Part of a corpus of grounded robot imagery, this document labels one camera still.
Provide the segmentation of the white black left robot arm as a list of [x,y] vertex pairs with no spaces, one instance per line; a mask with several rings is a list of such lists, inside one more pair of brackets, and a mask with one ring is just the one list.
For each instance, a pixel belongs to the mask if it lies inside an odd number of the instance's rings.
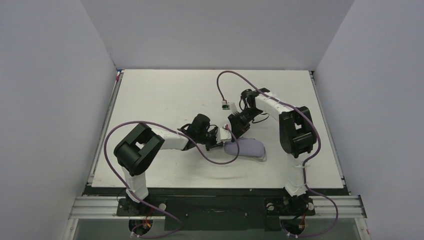
[[146,123],[138,123],[113,151],[129,187],[125,194],[127,205],[141,213],[145,211],[139,199],[144,200],[149,195],[146,170],[160,150],[187,151],[198,144],[209,151],[223,146],[223,142],[218,141],[218,132],[216,125],[211,127],[210,118],[200,113],[192,123],[178,128],[177,133],[166,129],[153,130]]

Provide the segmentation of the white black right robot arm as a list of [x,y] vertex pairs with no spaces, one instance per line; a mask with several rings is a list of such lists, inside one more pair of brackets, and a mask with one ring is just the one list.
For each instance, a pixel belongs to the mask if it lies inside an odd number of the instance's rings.
[[240,99],[245,107],[228,116],[231,132],[240,138],[260,114],[275,119],[278,122],[280,145],[288,155],[287,178],[283,188],[284,210],[290,215],[313,211],[314,206],[305,183],[306,165],[300,159],[302,154],[309,155],[317,142],[317,134],[311,126],[310,110],[306,106],[289,109],[267,88],[244,90]]

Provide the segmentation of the lavender umbrella case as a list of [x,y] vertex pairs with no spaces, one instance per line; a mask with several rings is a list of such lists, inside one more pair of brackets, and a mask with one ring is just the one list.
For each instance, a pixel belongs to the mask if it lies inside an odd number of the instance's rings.
[[227,141],[223,145],[224,152],[228,155],[254,158],[261,162],[267,159],[265,145],[254,138],[241,137],[237,143]]

